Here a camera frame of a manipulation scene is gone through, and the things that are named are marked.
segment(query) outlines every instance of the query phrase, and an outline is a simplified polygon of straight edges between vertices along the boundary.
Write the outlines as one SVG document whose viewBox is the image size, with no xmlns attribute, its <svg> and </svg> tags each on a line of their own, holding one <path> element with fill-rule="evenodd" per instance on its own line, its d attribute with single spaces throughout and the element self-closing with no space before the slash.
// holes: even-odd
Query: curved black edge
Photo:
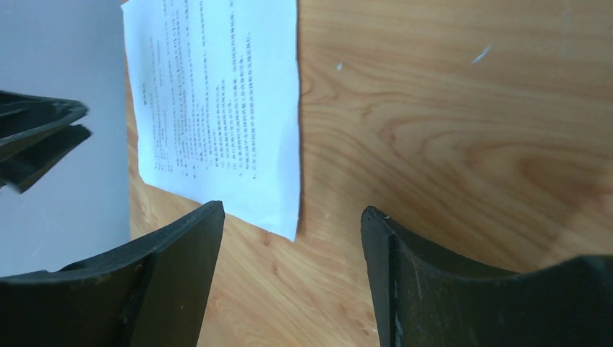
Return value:
<svg viewBox="0 0 613 347">
<path fill-rule="evenodd" d="M 77 100 L 0 90 L 0 124 L 3 125 L 0 129 L 0 160 L 74 123 L 87 111 L 87 106 Z"/>
<path fill-rule="evenodd" d="M 23 193 L 90 135 L 91 132 L 83 125 L 69 125 L 60 129 L 0 162 L 0 178 Z"/>
<path fill-rule="evenodd" d="M 612 257 L 515 274 L 438 246 L 374 207 L 361 224 L 381 346 L 613 346 Z"/>
<path fill-rule="evenodd" d="M 0 346 L 195 346 L 224 217 L 209 202 L 58 272 L 0 278 Z"/>
</svg>

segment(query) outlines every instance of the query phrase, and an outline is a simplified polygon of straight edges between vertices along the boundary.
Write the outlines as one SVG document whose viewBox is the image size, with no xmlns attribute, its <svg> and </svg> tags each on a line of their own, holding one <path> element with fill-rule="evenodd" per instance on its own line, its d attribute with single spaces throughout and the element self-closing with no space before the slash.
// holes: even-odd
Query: table surface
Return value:
<svg viewBox="0 0 613 347">
<path fill-rule="evenodd" d="M 199 346 L 378 346 L 367 205 L 509 270 L 613 253 L 613 1 L 299 11 L 299 235 L 226 218 Z M 127 108 L 136 237 L 197 204 L 143 184 Z"/>
</svg>

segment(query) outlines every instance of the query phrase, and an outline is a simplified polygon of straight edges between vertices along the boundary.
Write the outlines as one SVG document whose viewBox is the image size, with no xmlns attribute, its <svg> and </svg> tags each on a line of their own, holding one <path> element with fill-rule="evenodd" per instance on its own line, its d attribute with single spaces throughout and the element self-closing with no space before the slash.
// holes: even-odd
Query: white speck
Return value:
<svg viewBox="0 0 613 347">
<path fill-rule="evenodd" d="M 487 46 L 483 52 L 481 52 L 481 54 L 479 54 L 479 56 L 477 56 L 472 62 L 471 64 L 475 64 L 476 62 L 478 62 L 479 60 L 483 59 L 484 56 L 486 56 L 489 53 L 489 50 L 492 49 L 492 45 Z"/>
</svg>

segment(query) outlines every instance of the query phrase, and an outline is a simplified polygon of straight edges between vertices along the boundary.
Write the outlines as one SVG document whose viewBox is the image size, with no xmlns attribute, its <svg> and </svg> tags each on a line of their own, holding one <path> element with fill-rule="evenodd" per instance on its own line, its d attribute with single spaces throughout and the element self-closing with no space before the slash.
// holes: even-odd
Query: gray wall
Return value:
<svg viewBox="0 0 613 347">
<path fill-rule="evenodd" d="M 119 0 L 0 0 L 0 90 L 82 101 L 93 135 L 26 193 L 0 189 L 0 276 L 129 240 Z"/>
</svg>

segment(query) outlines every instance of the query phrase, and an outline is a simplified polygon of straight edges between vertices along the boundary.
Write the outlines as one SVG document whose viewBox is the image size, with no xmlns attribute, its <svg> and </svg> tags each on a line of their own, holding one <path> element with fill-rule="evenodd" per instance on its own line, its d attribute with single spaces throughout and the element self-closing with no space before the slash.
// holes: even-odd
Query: printed document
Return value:
<svg viewBox="0 0 613 347">
<path fill-rule="evenodd" d="M 122 6 L 143 181 L 294 240 L 296 1 Z"/>
</svg>

